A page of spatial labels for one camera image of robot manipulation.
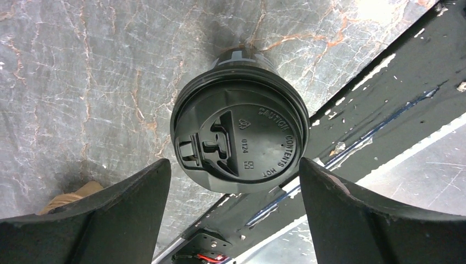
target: khaki pants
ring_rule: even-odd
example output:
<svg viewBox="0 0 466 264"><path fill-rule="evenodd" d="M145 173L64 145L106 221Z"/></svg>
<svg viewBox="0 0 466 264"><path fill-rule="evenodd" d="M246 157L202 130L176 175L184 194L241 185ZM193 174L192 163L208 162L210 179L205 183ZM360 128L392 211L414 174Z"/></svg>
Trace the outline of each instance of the khaki pants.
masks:
<svg viewBox="0 0 466 264"><path fill-rule="evenodd" d="M79 199L82 199L86 196L91 194L95 194L96 192L102 190L103 187L96 181L90 181L86 183L83 187L79 190L72 192L70 194L60 194L55 196L44 209L42 209L38 215L45 215L50 210L55 209L57 207L67 205L71 202L75 202Z"/></svg>

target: black metal frame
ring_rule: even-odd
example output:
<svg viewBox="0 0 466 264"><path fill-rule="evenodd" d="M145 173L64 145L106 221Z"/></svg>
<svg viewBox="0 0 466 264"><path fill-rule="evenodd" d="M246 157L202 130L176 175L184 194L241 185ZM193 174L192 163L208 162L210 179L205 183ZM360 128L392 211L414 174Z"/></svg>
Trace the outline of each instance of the black metal frame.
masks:
<svg viewBox="0 0 466 264"><path fill-rule="evenodd" d="M310 117L320 124L310 128L305 157L318 157L356 182L466 112L466 93L457 90L466 81L466 1L439 5L448 11L439 16L438 7L429 10ZM367 78L387 59L386 68ZM336 153L339 142L346 148ZM289 199L281 188L225 195L181 237L190 241L199 230L215 231L232 245L222 254L236 257L305 213L302 195ZM253 216L259 218L251 225Z"/></svg>

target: black plastic lid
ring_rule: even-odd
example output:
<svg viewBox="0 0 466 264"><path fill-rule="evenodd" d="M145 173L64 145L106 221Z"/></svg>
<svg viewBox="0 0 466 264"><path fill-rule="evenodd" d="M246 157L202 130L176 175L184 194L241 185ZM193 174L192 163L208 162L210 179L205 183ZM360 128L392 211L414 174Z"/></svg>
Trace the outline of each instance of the black plastic lid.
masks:
<svg viewBox="0 0 466 264"><path fill-rule="evenodd" d="M183 89L171 120L178 161L199 185L251 193L280 184L297 166L308 137L297 92L256 67L198 76Z"/></svg>

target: gray marble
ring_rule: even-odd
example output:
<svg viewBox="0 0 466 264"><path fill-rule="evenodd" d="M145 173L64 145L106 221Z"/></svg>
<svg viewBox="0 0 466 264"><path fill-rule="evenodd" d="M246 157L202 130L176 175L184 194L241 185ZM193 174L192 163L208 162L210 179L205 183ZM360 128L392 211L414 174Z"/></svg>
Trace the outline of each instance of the gray marble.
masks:
<svg viewBox="0 0 466 264"><path fill-rule="evenodd" d="M178 92L216 55L256 46L313 113L433 4L3 0L0 218L166 157L162 248L220 197L184 175L169 135Z"/></svg>

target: printed number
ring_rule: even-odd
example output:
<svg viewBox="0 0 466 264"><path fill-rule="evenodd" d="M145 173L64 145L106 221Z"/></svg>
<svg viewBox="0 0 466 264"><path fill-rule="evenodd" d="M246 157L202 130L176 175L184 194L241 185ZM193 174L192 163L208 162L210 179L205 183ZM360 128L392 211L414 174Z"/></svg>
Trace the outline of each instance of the printed number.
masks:
<svg viewBox="0 0 466 264"><path fill-rule="evenodd" d="M247 151L247 139L241 140L241 149L243 149L243 153L248 153Z"/></svg>
<svg viewBox="0 0 466 264"><path fill-rule="evenodd" d="M254 162L245 161L245 169L253 169L253 168L254 168Z"/></svg>

